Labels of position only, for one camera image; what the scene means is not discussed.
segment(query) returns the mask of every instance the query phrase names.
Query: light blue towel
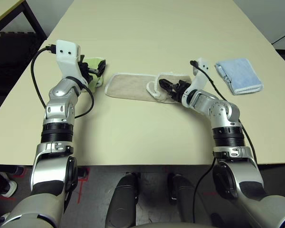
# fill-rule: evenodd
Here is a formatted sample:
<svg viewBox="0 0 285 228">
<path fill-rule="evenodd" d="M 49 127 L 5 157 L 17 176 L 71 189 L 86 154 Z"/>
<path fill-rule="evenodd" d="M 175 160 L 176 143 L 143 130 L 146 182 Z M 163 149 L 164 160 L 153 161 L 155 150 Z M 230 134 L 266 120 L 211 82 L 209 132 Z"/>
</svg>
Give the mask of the light blue towel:
<svg viewBox="0 0 285 228">
<path fill-rule="evenodd" d="M 264 88 L 250 62 L 246 58 L 220 61 L 215 67 L 233 95 L 253 93 Z"/>
</svg>

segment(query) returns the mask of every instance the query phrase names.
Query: white table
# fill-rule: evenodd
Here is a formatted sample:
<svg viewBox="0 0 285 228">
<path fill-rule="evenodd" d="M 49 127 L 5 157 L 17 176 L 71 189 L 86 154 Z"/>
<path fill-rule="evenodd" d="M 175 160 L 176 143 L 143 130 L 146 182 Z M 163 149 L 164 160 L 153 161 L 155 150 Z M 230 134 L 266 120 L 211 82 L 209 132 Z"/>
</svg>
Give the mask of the white table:
<svg viewBox="0 0 285 228">
<path fill-rule="evenodd" d="M 75 0 L 43 46 L 57 39 L 78 43 L 86 57 L 106 58 L 104 86 L 116 72 L 191 75 L 189 61 L 206 58 L 218 89 L 239 106 L 258 162 L 285 162 L 285 61 L 233 1 Z M 233 96 L 216 72 L 217 61 L 239 57 L 250 60 L 262 92 Z M 47 101 L 61 78 L 55 56 L 40 55 L 35 75 Z M 211 163 L 205 117 L 177 104 L 107 97 L 104 86 L 92 112 L 75 121 L 79 165 Z M 210 84 L 205 90 L 216 95 Z M 89 105 L 83 93 L 76 113 Z M 28 67 L 0 108 L 0 163 L 33 163 L 43 115 Z"/>
</svg>

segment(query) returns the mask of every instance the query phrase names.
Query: metal arm segment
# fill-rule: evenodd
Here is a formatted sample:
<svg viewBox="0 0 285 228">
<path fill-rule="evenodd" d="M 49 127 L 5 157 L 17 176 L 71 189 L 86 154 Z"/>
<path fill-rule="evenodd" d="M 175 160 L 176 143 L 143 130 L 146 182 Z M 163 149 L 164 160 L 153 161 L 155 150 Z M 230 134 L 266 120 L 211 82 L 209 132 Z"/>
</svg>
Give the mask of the metal arm segment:
<svg viewBox="0 0 285 228">
<path fill-rule="evenodd" d="M 213 180 L 221 197 L 237 205 L 255 228 L 285 228 L 285 197 L 270 196 L 249 147 L 245 146 L 235 104 L 197 90 L 189 83 L 159 81 L 173 99 L 211 121 L 217 164 Z"/>
<path fill-rule="evenodd" d="M 63 75 L 49 92 L 41 142 L 30 177 L 32 193 L 7 217 L 4 228 L 58 228 L 78 182 L 76 159 L 71 156 L 75 105 L 81 93 L 79 84 L 88 85 L 92 79 L 87 78 L 89 74 L 81 75 L 78 64 L 82 64 L 82 58 L 77 44 L 58 40 L 56 53 Z"/>
</svg>

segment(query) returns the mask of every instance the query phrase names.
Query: black table frame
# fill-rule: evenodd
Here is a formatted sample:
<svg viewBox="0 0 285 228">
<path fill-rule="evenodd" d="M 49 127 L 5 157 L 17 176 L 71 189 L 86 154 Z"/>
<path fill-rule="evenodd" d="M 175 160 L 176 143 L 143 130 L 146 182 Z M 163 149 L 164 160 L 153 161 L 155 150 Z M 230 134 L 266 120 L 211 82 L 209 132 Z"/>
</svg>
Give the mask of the black table frame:
<svg viewBox="0 0 285 228">
<path fill-rule="evenodd" d="M 0 20 L 0 31 L 22 12 L 40 39 L 42 41 L 46 40 L 48 37 L 37 21 L 26 0 L 20 3 L 16 8 L 14 8 L 10 13 Z"/>
</svg>

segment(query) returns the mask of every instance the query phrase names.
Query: black power cord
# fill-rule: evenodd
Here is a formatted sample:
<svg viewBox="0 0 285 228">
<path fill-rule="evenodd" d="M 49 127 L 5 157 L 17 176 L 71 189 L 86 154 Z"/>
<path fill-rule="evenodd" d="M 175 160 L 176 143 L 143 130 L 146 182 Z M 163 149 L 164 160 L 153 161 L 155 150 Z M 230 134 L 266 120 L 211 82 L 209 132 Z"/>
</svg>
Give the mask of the black power cord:
<svg viewBox="0 0 285 228">
<path fill-rule="evenodd" d="M 214 164 L 215 164 L 215 160 L 216 158 L 213 159 L 213 162 L 210 166 L 210 168 L 200 177 L 198 183 L 196 184 L 196 187 L 195 187 L 195 190 L 194 190 L 194 193 L 193 193 L 193 208 L 192 208 L 192 211 L 193 211 L 193 223 L 195 223 L 195 212 L 194 212 L 194 206 L 195 206 L 195 197 L 196 197 L 196 192 L 197 192 L 197 189 L 198 189 L 198 186 L 200 185 L 200 182 L 203 180 L 203 178 L 212 170 Z"/>
<path fill-rule="evenodd" d="M 201 71 L 201 72 L 207 77 L 207 79 L 210 81 L 212 87 L 213 87 L 214 90 L 217 92 L 217 94 L 218 94 L 224 101 L 227 101 L 227 99 L 219 92 L 219 90 L 217 89 L 217 87 L 214 85 L 214 82 L 213 82 L 213 80 L 209 77 L 209 75 L 208 75 L 204 70 L 202 70 L 201 68 L 199 68 L 198 62 L 192 60 L 192 61 L 190 61 L 190 64 L 191 64 L 192 66 L 194 66 L 196 69 L 198 69 L 199 71 Z M 256 156 L 255 148 L 254 148 L 254 146 L 253 146 L 253 144 L 252 144 L 252 141 L 251 141 L 251 139 L 250 139 L 250 137 L 249 137 L 249 135 L 248 135 L 246 129 L 244 128 L 243 124 L 242 124 L 242 129 L 243 129 L 243 131 L 244 131 L 244 133 L 245 133 L 245 135 L 246 135 L 246 137 L 247 137 L 247 139 L 248 139 L 248 141 L 249 141 L 249 144 L 250 144 L 251 149 L 252 149 L 252 153 L 253 153 L 254 160 L 255 160 L 255 162 L 256 162 L 256 164 L 257 164 L 257 156 Z M 193 204 L 192 204 L 193 223 L 195 223 L 194 208 L 195 208 L 195 198 L 196 198 L 196 192 L 197 192 L 198 186 L 199 186 L 200 182 L 203 180 L 203 178 L 204 178 L 204 177 L 212 170 L 212 168 L 214 167 L 215 160 L 216 160 L 216 158 L 213 159 L 213 162 L 212 162 L 210 168 L 200 177 L 200 179 L 199 179 L 199 181 L 198 181 L 198 183 L 197 183 L 197 185 L 196 185 L 196 187 L 195 187 L 194 194 L 193 194 Z"/>
<path fill-rule="evenodd" d="M 280 39 L 277 39 L 275 42 L 271 43 L 271 45 L 274 45 L 276 42 L 280 41 L 280 40 L 283 39 L 284 37 L 285 37 L 285 35 L 282 36 Z"/>
<path fill-rule="evenodd" d="M 42 103 L 42 106 L 43 106 L 44 108 L 46 108 L 46 104 L 44 103 L 44 101 L 43 101 L 43 99 L 42 99 L 42 96 L 41 96 L 41 94 L 40 94 L 40 92 L 39 92 L 38 85 L 37 85 L 37 82 L 36 82 L 36 79 L 35 79 L 35 74 L 34 74 L 34 64 L 35 64 L 35 61 L 36 61 L 38 55 L 40 55 L 40 54 L 41 54 L 42 52 L 44 52 L 44 51 L 48 51 L 48 48 L 47 48 L 47 47 L 44 47 L 44 48 L 40 49 L 40 50 L 34 55 L 34 57 L 32 58 L 32 63 L 30 64 L 30 73 L 32 74 L 32 79 L 33 79 L 34 87 L 35 87 L 35 89 L 36 89 L 36 92 L 37 92 L 37 95 L 38 95 L 38 97 L 39 97 L 39 100 L 40 100 L 40 102 Z"/>
<path fill-rule="evenodd" d="M 31 63 L 31 65 L 30 65 L 30 72 L 31 72 L 31 75 L 32 75 L 33 84 L 34 84 L 35 90 L 36 90 L 36 92 L 37 92 L 37 95 L 38 95 L 38 97 L 39 97 L 39 100 L 40 100 L 40 102 L 42 103 L 42 106 L 43 106 L 44 108 L 46 108 L 47 106 L 46 106 L 46 104 L 44 103 L 44 101 L 43 101 L 43 99 L 42 99 L 42 96 L 41 96 L 41 94 L 40 94 L 40 91 L 39 91 L 39 89 L 38 89 L 38 85 L 37 85 L 37 82 L 36 82 L 35 74 L 34 74 L 34 64 L 35 64 L 35 61 L 36 61 L 37 57 L 38 57 L 42 52 L 44 52 L 44 51 L 50 51 L 51 53 L 55 54 L 55 53 L 56 53 L 56 45 L 53 45 L 53 44 L 52 44 L 52 45 L 50 45 L 50 46 L 46 46 L 46 47 L 40 49 L 40 50 L 33 56 L 33 58 L 32 58 L 32 63 Z M 79 80 L 76 80 L 76 78 L 74 78 L 74 77 L 68 77 L 68 78 L 71 79 L 71 80 L 73 80 L 73 81 L 75 81 L 75 82 L 79 85 L 79 87 L 80 87 L 81 89 L 84 88 L 84 89 L 90 94 L 90 97 L 91 97 L 91 100 L 92 100 L 91 107 L 90 107 L 86 112 L 84 112 L 84 113 L 82 113 L 82 114 L 80 114 L 80 115 L 75 116 L 75 119 L 77 119 L 77 118 L 79 118 L 79 117 L 81 117 L 81 116 L 84 116 L 84 115 L 88 114 L 88 113 L 92 110 L 92 108 L 94 107 L 94 97 L 93 97 L 92 91 L 91 91 L 86 85 L 82 84 Z"/>
</svg>

